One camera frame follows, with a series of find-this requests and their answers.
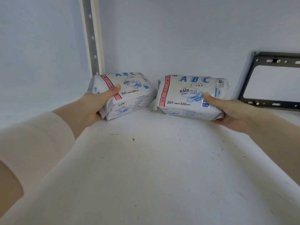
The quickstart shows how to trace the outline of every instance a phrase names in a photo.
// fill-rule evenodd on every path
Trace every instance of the pink label with chinese characters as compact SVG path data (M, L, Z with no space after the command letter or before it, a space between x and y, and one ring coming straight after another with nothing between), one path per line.
M161 94L159 106L165 106L166 97L167 97L167 93L168 93L169 86L170 86L170 77L171 77L171 75L167 75L165 78L165 85L163 88L163 93Z
M102 77L102 79L105 81L105 83L107 84L107 86L109 88L113 88L114 87L113 83L110 81L110 79L108 79L108 77L106 75L100 75L100 76ZM115 97L116 100L122 99L122 97L119 95L119 93L116 94L116 95L114 95L114 97Z

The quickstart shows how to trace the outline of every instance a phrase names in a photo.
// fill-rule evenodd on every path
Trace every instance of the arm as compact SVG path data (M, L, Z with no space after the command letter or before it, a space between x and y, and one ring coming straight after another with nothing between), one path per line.
M212 122L245 133L298 185L300 185L300 127L264 109L238 100L205 100L225 112Z
M98 111L120 90L86 93L79 100L0 130L0 218L70 151Z

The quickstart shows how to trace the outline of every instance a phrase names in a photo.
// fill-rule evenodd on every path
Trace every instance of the wall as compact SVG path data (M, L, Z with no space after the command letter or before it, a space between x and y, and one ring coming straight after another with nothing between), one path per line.
M79 0L1 0L0 41L0 128L87 90Z
M229 79L237 97L254 51L300 53L300 0L99 0L106 73Z

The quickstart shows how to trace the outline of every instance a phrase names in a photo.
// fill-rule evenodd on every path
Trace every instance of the white sleeve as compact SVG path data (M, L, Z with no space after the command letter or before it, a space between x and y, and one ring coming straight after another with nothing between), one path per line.
M47 112L0 130L0 160L27 193L75 144L69 125Z

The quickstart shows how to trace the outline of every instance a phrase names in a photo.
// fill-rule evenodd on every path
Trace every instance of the sanitary pad package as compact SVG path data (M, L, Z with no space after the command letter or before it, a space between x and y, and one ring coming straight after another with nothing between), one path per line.
M88 92L99 94L117 84L121 85L120 92L99 110L101 117L106 117L107 120L149 106L157 92L151 82L139 72L95 75L88 86Z
M228 80L223 78L167 75L159 83L154 109L159 107L170 115L215 120L224 114L209 105L203 95L208 92L213 97L224 99L228 89Z

